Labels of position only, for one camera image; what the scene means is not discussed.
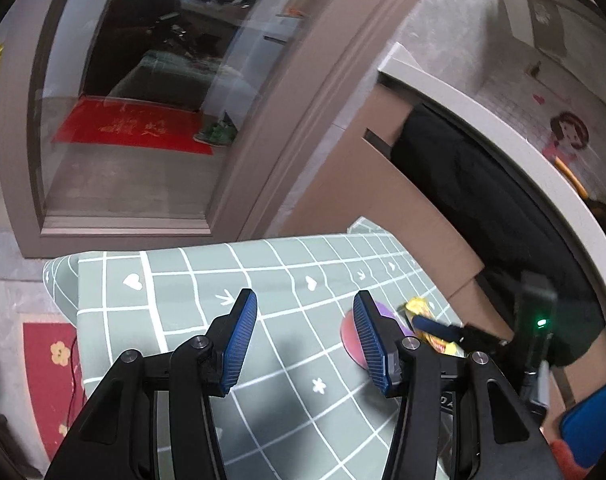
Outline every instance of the brown door frame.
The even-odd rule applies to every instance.
[[[14,37],[10,32],[0,73],[0,180],[25,257],[260,237],[352,89],[417,0],[320,0],[303,40],[283,56],[232,146],[207,221],[148,224],[45,218],[38,135],[28,118],[35,117],[32,75],[43,66],[39,42],[58,24],[51,1],[19,1],[13,9]]]

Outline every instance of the red doormat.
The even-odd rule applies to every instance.
[[[52,460],[86,400],[76,329],[67,322],[24,322],[22,334],[32,410]]]
[[[137,101],[82,96],[53,142],[140,146],[212,155],[212,148],[192,139],[201,114]]]

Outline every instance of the cartoon girl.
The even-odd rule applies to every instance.
[[[568,164],[576,160],[576,152],[584,150],[590,135],[584,122],[572,112],[561,112],[550,119],[552,134],[541,153],[547,160],[558,158]]]

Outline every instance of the green checkered tablecloth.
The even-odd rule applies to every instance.
[[[172,351],[227,314],[241,288],[254,290],[259,316],[240,379],[212,399],[230,480],[381,477],[398,405],[341,344],[358,290],[395,310],[421,296],[438,319],[459,322],[399,241],[365,218],[346,234],[74,254],[48,262],[43,280],[77,327],[88,395],[124,350]],[[158,413],[161,479],[172,479],[167,396]],[[443,459],[437,478],[448,478]]]

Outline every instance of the heart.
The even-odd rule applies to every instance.
[[[141,290],[143,288],[143,283],[140,281],[140,277],[138,274],[128,274],[127,278],[123,280],[123,285],[129,286],[129,288],[133,288],[134,290]]]
[[[305,281],[307,282],[307,290],[314,291],[315,288],[317,288],[317,280],[315,280],[311,276],[306,276]]]

